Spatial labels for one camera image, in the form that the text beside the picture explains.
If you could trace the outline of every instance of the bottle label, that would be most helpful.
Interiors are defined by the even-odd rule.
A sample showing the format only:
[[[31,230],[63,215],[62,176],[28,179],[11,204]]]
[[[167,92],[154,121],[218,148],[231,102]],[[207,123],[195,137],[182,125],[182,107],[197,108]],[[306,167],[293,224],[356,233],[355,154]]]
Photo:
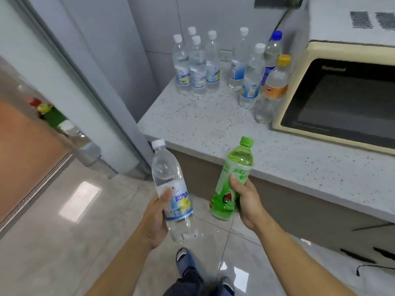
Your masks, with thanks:
[[[165,211],[166,220],[180,220],[193,213],[194,209],[189,200],[188,190],[186,189],[183,179],[175,179],[174,181],[156,187],[159,197],[165,192],[166,187],[173,190],[173,197]]]
[[[244,62],[238,62],[237,60],[232,60],[232,68],[230,70],[230,77],[234,80],[243,79],[245,68],[246,68],[246,64]]]
[[[281,88],[275,88],[275,87],[271,87],[267,84],[265,84],[264,87],[264,93],[265,93],[265,98],[266,99],[281,99],[282,96],[286,93],[288,88],[288,85],[285,85],[284,87]]]
[[[255,99],[258,96],[259,85],[252,83],[250,79],[244,78],[241,95],[246,99]]]
[[[220,80],[220,65],[207,63],[207,82],[214,84]]]
[[[191,70],[191,80],[192,80],[192,85],[195,88],[205,87],[207,85],[206,72],[198,72]]]
[[[262,85],[262,86],[265,85],[267,76],[269,76],[269,73],[270,73],[274,68],[275,68],[275,66],[272,66],[272,67],[267,66],[267,67],[265,68],[264,77],[263,77],[262,82],[261,82],[261,85]]]
[[[236,178],[244,185],[250,173],[251,166],[245,166],[227,159],[222,169],[215,194],[219,196],[225,209],[233,211],[236,206],[236,198],[239,194],[230,186],[230,175],[235,174]]]
[[[188,67],[175,66],[175,74],[177,76],[177,82],[180,85],[186,86],[191,83],[191,73]]]

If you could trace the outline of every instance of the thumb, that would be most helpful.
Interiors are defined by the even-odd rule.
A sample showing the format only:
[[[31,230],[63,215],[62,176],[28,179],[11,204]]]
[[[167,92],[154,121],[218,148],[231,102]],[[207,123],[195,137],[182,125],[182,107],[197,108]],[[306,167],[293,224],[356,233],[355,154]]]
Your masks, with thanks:
[[[246,186],[244,186],[242,183],[240,183],[238,179],[236,179],[236,176],[234,174],[230,176],[230,185],[233,189],[236,190],[236,192],[240,194],[245,194],[249,191]]]
[[[161,197],[155,203],[155,207],[157,208],[157,210],[163,211],[164,209],[166,209],[172,197],[173,197],[173,190],[167,187],[165,192],[163,192]]]

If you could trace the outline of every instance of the leg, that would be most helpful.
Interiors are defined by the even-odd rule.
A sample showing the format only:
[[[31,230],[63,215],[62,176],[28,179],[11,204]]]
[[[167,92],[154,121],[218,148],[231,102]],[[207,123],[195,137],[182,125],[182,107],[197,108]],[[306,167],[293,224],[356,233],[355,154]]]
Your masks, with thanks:
[[[164,296],[200,296],[203,292],[203,279],[196,270],[192,254],[181,248],[176,255],[176,265],[181,278],[173,284]]]
[[[212,296],[235,296],[235,287],[228,277],[223,277]]]

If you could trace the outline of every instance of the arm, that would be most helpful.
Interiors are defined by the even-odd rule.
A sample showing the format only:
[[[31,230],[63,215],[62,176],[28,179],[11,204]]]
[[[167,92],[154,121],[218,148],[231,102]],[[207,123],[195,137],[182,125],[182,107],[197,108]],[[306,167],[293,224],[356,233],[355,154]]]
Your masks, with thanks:
[[[148,255],[167,235],[163,210],[171,196],[171,189],[167,188],[161,198],[156,195],[151,200],[137,229],[85,296],[123,296],[133,293]]]
[[[356,296],[274,221],[249,179],[244,186],[232,175],[231,185],[240,193],[241,220],[257,234],[288,296]]]

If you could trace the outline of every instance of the foot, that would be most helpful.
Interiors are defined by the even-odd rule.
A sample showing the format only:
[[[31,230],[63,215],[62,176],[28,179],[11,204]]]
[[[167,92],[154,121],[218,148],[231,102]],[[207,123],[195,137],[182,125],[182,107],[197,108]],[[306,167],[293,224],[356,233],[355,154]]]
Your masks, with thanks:
[[[221,288],[222,290],[226,289],[230,295],[234,296],[235,286],[229,277],[224,276],[223,278],[221,278],[221,286],[222,286]],[[227,295],[227,293],[223,291],[220,295]]]
[[[195,260],[192,256],[191,252],[184,247],[181,248],[180,250],[178,250],[176,257],[175,257],[175,264],[176,264],[178,272],[180,273],[181,276],[184,276],[184,274],[189,269],[196,270]]]

